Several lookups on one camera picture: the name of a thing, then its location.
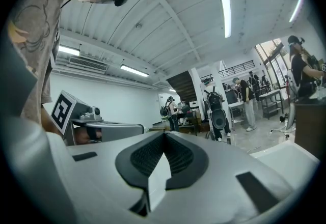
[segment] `white column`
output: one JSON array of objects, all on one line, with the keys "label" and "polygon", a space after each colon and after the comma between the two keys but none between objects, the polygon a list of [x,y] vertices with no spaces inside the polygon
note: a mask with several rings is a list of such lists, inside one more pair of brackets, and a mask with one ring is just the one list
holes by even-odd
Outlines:
[{"label": "white column", "polygon": [[204,112],[204,101],[203,101],[203,93],[200,88],[200,84],[202,81],[200,80],[199,74],[197,72],[196,68],[191,68],[188,70],[190,76],[192,77],[195,92],[196,92],[196,97],[197,97],[197,102],[199,106],[199,111],[200,111],[200,116],[202,118],[202,121],[205,119],[205,112]]},{"label": "white column", "polygon": [[223,106],[223,109],[225,111],[225,114],[226,114],[226,116],[227,116],[227,118],[229,120],[229,124],[230,124],[230,127],[231,127],[231,115],[230,115],[230,111],[229,111],[229,104],[228,104],[228,100],[226,99],[226,94],[224,92],[224,88],[223,88],[223,85],[222,85],[222,81],[220,79],[219,72],[217,70],[216,64],[210,64],[209,67],[210,67],[210,72],[212,73],[213,79],[214,79],[214,82],[215,82],[215,91],[217,93],[219,93],[219,94],[222,94],[223,99],[225,100],[222,103],[222,106]]}]

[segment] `gray t-shirt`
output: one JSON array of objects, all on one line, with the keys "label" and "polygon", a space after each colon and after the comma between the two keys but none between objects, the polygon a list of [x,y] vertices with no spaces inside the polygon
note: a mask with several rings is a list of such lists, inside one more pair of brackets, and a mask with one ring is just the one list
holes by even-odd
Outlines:
[{"label": "gray t-shirt", "polygon": [[41,104],[52,102],[49,75],[50,58],[59,48],[59,19],[63,0],[19,0],[9,16],[9,37],[37,77],[21,116],[41,123]]}]

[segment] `air conditioner vent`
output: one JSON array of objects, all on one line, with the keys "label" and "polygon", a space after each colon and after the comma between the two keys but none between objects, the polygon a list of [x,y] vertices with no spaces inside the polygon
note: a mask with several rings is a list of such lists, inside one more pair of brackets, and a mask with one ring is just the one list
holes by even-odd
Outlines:
[{"label": "air conditioner vent", "polygon": [[70,57],[69,64],[103,72],[107,70],[107,64],[82,57]]}]

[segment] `light gray pants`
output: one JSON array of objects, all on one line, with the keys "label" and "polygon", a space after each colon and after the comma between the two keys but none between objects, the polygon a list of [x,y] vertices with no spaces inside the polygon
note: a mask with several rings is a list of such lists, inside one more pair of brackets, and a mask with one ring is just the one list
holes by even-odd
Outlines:
[{"label": "light gray pants", "polygon": [[254,114],[254,108],[253,108],[253,100],[249,100],[249,102],[244,102],[244,109],[246,111],[246,117],[249,123],[249,126],[251,128],[256,127],[256,122],[255,122],[255,114]]}]

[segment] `staircase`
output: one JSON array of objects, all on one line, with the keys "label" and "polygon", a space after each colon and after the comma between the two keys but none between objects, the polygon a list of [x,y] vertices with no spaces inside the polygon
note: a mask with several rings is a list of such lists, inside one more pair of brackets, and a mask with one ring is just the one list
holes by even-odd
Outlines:
[{"label": "staircase", "polygon": [[180,96],[181,101],[197,100],[193,80],[188,71],[171,77],[167,81]]}]

